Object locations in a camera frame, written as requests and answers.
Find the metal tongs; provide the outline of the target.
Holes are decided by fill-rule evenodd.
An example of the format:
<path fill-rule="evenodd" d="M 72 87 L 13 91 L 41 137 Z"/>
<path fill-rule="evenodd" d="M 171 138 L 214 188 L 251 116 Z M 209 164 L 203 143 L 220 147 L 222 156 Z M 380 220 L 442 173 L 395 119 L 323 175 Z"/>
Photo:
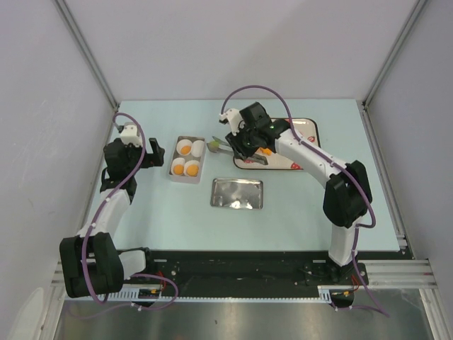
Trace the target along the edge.
<path fill-rule="evenodd" d="M 212 140 L 211 141 L 215 141 L 218 145 L 219 145 L 219 149 L 217 152 L 213 152 L 213 153 L 219 153 L 219 154 L 227 154 L 229 156 L 232 156 L 234 159 L 239 159 L 245 163 L 251 163 L 251 161 L 248 161 L 247 158 L 245 159 L 242 159 L 242 158 L 235 158 L 234 157 L 234 153 L 233 153 L 233 150 L 232 148 L 229 146 L 229 144 L 227 142 L 225 142 L 224 140 L 221 140 L 219 139 L 218 137 L 215 137 L 213 136 L 212 137 Z"/>

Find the yellow round waffle cookie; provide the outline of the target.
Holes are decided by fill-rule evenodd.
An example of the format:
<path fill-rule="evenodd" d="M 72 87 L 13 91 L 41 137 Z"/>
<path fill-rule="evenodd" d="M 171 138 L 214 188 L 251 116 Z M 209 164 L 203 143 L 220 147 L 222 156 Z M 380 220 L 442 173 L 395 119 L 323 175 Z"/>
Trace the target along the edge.
<path fill-rule="evenodd" d="M 173 167 L 173 174 L 176 176 L 181 176 L 184 174 L 184 166 L 181 164 L 177 164 Z"/>

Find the green round cookie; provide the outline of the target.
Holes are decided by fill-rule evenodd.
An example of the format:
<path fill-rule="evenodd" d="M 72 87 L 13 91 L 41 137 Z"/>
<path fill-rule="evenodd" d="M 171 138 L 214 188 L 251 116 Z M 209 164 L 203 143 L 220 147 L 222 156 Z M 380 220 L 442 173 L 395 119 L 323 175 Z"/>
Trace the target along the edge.
<path fill-rule="evenodd" d="M 211 152 L 217 152 L 219 149 L 219 145 L 215 141 L 208 142 L 207 147 Z"/>

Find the white rectangular tin box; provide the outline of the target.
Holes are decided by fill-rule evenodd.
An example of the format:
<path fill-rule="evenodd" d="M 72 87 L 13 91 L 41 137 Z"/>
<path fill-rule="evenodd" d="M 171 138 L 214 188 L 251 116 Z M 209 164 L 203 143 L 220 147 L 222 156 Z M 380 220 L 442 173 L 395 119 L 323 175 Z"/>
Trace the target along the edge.
<path fill-rule="evenodd" d="M 203 137 L 178 136 L 171 153 L 168 174 L 179 183 L 198 184 L 205 160 L 206 140 Z"/>

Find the orange sandwich cookie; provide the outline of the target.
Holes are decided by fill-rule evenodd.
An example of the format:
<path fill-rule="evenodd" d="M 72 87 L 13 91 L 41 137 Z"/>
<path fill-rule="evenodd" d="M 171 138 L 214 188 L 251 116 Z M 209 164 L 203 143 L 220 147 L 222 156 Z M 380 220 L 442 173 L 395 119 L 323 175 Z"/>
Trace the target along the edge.
<path fill-rule="evenodd" d="M 199 167 L 196 164 L 191 164 L 187 167 L 186 173 L 188 176 L 196 177 L 199 172 Z"/>

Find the silver tin lid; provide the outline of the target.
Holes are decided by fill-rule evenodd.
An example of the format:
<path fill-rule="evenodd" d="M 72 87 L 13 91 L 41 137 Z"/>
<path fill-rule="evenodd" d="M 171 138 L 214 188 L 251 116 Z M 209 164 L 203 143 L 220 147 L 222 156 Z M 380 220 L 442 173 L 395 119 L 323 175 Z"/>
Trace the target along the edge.
<path fill-rule="evenodd" d="M 261 210 L 263 182 L 242 178 L 216 178 L 212 182 L 210 205 L 235 210 Z"/>

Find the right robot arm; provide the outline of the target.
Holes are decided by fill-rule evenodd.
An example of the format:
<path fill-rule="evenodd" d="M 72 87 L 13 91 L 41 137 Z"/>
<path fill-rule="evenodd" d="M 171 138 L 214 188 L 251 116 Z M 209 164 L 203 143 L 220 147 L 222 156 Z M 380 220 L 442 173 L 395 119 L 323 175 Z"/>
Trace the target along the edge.
<path fill-rule="evenodd" d="M 349 263 L 357 246 L 354 229 L 364 215 L 374 214 L 365 165 L 347 163 L 323 151 L 295 130 L 291 118 L 273 120 L 259 102 L 242 110 L 226 110 L 219 122 L 230 128 L 226 141 L 237 159 L 247 159 L 266 148 L 299 165 L 324 188 L 323 212 L 333 225 L 328 250 L 332 262 L 326 275 L 332 283 L 346 282 L 352 275 Z"/>

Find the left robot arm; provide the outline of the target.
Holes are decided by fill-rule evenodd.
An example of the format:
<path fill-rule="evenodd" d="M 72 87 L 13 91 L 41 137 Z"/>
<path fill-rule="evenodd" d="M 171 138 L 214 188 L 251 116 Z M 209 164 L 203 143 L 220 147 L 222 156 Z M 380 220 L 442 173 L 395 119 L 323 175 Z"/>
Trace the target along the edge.
<path fill-rule="evenodd" d="M 149 144 L 150 154 L 140 146 L 127 143 L 123 137 L 104 146 L 107 166 L 101 174 L 101 209 L 76 236 L 64 238 L 59 245 L 69 297 L 88 297 L 91 291 L 98 295 L 117 293 L 130 276 L 141 283 L 155 278 L 156 265 L 149 261 L 151 252 L 148 248 L 117 250 L 113 242 L 113 235 L 137 190 L 131 171 L 138 161 L 142 162 L 142 169 L 164 165 L 165 149 L 155 138 L 150 138 Z M 85 281 L 82 254 L 86 255 L 92 290 Z"/>

